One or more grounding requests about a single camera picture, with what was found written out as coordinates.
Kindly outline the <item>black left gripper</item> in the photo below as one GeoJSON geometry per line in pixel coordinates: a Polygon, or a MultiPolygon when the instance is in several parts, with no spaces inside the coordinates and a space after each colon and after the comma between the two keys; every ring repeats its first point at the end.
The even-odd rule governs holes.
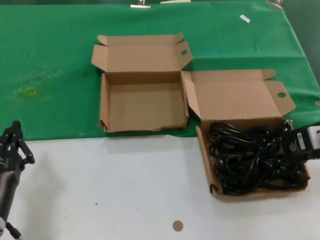
{"type": "Polygon", "coordinates": [[[0,136],[0,174],[15,173],[20,175],[25,169],[24,165],[34,163],[34,155],[23,140],[21,123],[15,120],[0,136]]]}

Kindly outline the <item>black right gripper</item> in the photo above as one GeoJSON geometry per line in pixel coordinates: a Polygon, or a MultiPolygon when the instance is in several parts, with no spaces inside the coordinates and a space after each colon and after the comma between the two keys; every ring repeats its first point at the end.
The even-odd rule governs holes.
{"type": "MultiPolygon", "coordinates": [[[[311,140],[308,133],[308,127],[294,129],[293,121],[288,119],[284,122],[283,149],[287,154],[306,154],[311,151],[311,140]]],[[[297,174],[305,175],[307,173],[305,156],[296,157],[297,174]]]]}

